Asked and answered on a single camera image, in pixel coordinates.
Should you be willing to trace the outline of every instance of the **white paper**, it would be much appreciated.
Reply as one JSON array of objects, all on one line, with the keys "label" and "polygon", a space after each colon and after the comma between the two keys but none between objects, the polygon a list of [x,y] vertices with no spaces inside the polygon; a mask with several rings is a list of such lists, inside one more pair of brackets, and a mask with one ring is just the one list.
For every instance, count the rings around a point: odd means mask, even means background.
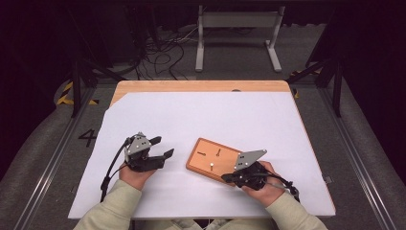
[{"label": "white paper", "polygon": [[[277,173],[293,181],[306,210],[335,215],[326,183],[302,119],[289,92],[129,93],[110,107],[80,182],[69,218],[80,219],[100,202],[103,178],[125,138],[142,131],[162,136],[149,154],[174,149],[165,167],[152,176],[134,214],[136,219],[257,218],[264,208],[238,187],[186,169],[199,137],[242,150],[267,150]],[[124,161],[124,154],[114,169]],[[117,180],[114,176],[110,187]]]}]

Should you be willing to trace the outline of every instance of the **hand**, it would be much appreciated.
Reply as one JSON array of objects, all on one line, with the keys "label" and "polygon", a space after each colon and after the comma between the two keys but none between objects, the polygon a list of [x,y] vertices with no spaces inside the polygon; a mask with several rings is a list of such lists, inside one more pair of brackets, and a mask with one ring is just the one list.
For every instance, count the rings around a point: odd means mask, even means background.
[{"label": "hand", "polygon": [[121,165],[121,168],[119,178],[139,191],[143,190],[146,181],[156,172],[156,170],[135,172],[132,171],[128,166],[125,166],[125,163]]},{"label": "hand", "polygon": [[[272,168],[271,163],[265,161],[259,161],[263,167],[269,172],[278,175],[275,173],[274,168]],[[267,177],[267,183],[272,184],[282,184],[279,179],[274,177]],[[265,184],[262,189],[256,191],[247,186],[242,186],[242,191],[244,191],[250,197],[258,200],[264,207],[268,207],[271,205],[275,200],[277,200],[283,193],[284,189],[277,188],[270,184]]]}]

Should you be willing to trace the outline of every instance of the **orange wooden block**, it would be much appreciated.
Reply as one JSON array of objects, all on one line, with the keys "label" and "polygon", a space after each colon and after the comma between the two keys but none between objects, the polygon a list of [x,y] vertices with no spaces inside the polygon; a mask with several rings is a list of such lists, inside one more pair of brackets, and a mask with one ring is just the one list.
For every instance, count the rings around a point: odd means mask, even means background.
[{"label": "orange wooden block", "polygon": [[224,182],[221,175],[234,172],[234,166],[240,152],[240,150],[199,138],[189,157],[186,168],[219,182],[236,186],[234,183]]}]

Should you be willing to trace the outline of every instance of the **beige sleeve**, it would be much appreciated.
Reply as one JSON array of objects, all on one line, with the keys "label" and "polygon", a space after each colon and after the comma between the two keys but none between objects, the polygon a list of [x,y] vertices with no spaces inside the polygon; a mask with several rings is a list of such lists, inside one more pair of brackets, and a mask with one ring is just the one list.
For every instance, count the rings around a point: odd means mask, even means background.
[{"label": "beige sleeve", "polygon": [[305,207],[296,201],[289,193],[284,193],[266,208],[280,230],[296,229],[326,229],[316,217],[310,215]]},{"label": "beige sleeve", "polygon": [[104,201],[90,209],[75,229],[127,230],[140,197],[140,191],[119,179]]}]

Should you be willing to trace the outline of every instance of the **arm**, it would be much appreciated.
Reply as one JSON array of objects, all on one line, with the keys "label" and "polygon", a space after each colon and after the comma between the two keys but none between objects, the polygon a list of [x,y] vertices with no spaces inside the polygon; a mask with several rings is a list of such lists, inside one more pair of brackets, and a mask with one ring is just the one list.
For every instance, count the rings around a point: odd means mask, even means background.
[{"label": "arm", "polygon": [[129,167],[122,168],[120,179],[104,201],[89,210],[75,229],[128,229],[141,191],[154,173],[155,171],[134,172]]},{"label": "arm", "polygon": [[[269,162],[260,162],[266,170],[275,173]],[[268,183],[281,184],[279,179],[268,177]],[[316,217],[310,215],[292,195],[284,189],[266,184],[261,190],[255,191],[251,188],[242,187],[242,190],[250,197],[258,200],[266,211],[271,215],[278,227],[283,229],[326,229],[325,225]]]}]

